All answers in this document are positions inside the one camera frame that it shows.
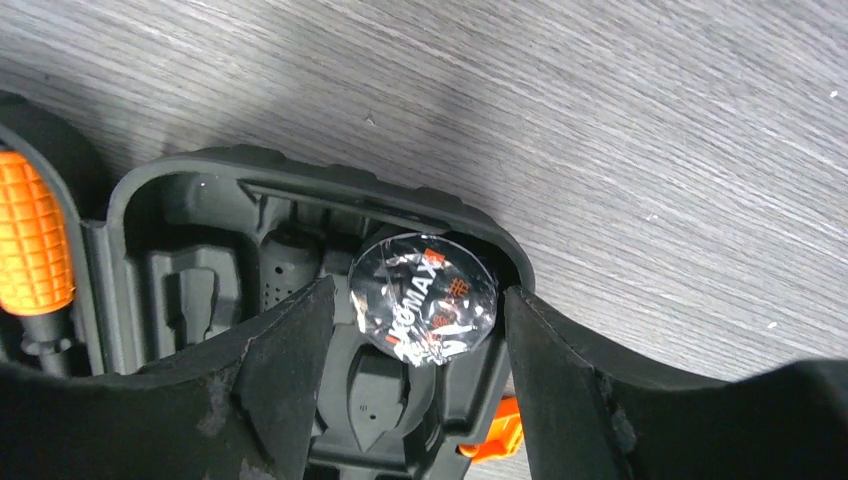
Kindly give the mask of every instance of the screwdriver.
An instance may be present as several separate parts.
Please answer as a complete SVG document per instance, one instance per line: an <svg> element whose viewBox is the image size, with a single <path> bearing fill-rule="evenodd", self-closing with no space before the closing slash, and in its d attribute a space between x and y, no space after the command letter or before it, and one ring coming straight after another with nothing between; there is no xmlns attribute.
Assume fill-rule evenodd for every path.
<svg viewBox="0 0 848 480"><path fill-rule="evenodd" d="M27 159L0 145L0 305L24 330L41 369L69 376L73 271L56 198Z"/></svg>

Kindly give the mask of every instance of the screwdriver handle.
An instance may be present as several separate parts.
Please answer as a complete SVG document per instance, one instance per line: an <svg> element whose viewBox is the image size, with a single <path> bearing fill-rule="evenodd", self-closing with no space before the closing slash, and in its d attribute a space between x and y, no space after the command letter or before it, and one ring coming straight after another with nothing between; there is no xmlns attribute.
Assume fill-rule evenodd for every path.
<svg viewBox="0 0 848 480"><path fill-rule="evenodd" d="M56 312L73 298L59 203L23 155L0 151L0 304L27 317Z"/></svg>

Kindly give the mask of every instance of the black plastic case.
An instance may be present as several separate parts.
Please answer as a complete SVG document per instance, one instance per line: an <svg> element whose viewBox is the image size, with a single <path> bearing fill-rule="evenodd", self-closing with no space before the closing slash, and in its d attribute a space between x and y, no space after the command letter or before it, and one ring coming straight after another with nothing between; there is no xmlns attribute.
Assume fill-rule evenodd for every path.
<svg viewBox="0 0 848 480"><path fill-rule="evenodd" d="M347 271L363 242L399 228L462 243L494 267L501 292L532 290L526 254L489 216L438 190L252 146L171 155L112 188L79 133L2 92L0 142L27 157L61 204L75 332L94 374L131 374L332 275L336 327L305 478L464 476L470 459L457 446L485 440L509 374L503 318L478 350L411 368L353 324Z"/></svg>

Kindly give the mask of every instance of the shiny plastic wrapper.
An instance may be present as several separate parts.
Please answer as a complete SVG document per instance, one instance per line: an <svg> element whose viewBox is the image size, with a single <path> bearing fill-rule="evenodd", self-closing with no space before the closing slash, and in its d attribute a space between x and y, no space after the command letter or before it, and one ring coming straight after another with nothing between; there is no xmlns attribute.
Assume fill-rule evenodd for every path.
<svg viewBox="0 0 848 480"><path fill-rule="evenodd" d="M495 279L461 245L424 233L384 239L357 258L350 296L359 330L414 366L477 348L497 318Z"/></svg>

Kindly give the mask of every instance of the tool case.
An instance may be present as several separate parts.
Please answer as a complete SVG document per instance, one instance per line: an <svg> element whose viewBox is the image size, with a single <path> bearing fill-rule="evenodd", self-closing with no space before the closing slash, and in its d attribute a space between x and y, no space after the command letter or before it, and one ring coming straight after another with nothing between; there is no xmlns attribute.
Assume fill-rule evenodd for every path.
<svg viewBox="0 0 848 480"><path fill-rule="evenodd" d="M478 349L413 368L359 332L347 274L364 242L401 229L473 251L501 292L532 291L526 254L492 218L432 188L247 145L169 155L113 185L81 134L7 93L0 142L26 157L61 206L71 317L91 374L133 374L333 276L334 330L305 478L464 476L471 459L459 447L486 440L509 374L502 314Z"/></svg>

